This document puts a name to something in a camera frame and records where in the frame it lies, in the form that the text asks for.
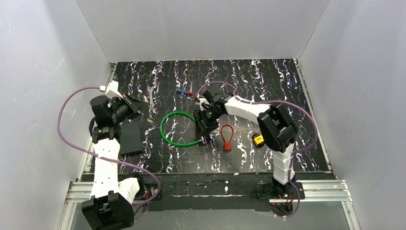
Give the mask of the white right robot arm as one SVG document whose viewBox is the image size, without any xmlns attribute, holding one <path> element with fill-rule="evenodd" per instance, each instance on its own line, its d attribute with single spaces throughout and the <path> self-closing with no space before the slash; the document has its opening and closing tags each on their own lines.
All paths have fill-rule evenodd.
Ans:
<svg viewBox="0 0 406 230">
<path fill-rule="evenodd" d="M 287 193 L 294 183 L 293 145 L 298 127 L 283 104 L 249 102 L 239 96 L 206 90 L 193 112 L 195 137 L 208 138 L 223 115 L 234 115 L 259 126 L 264 143 L 273 152 L 273 189 Z"/>
</svg>

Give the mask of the yellow padlock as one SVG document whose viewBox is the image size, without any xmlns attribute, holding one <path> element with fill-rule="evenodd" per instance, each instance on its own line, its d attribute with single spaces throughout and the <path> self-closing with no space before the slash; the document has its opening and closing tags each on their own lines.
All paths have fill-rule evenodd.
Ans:
<svg viewBox="0 0 406 230">
<path fill-rule="evenodd" d="M 263 139 L 263 136 L 259 133 L 254 133 L 252 135 L 252 141 L 253 144 L 256 148 L 262 148 L 265 145 L 265 141 Z"/>
</svg>

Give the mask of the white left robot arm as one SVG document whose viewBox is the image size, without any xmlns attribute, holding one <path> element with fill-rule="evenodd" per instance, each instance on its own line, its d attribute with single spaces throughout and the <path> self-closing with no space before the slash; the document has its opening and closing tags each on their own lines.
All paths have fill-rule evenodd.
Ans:
<svg viewBox="0 0 406 230">
<path fill-rule="evenodd" d="M 136 177 L 118 180 L 120 123 L 138 117 L 149 103 L 122 93 L 112 99 L 97 96 L 90 105 L 95 115 L 91 137 L 97 157 L 90 198 L 82 202 L 82 213 L 93 230 L 122 230 L 135 222 L 133 201 L 140 184 Z"/>
</svg>

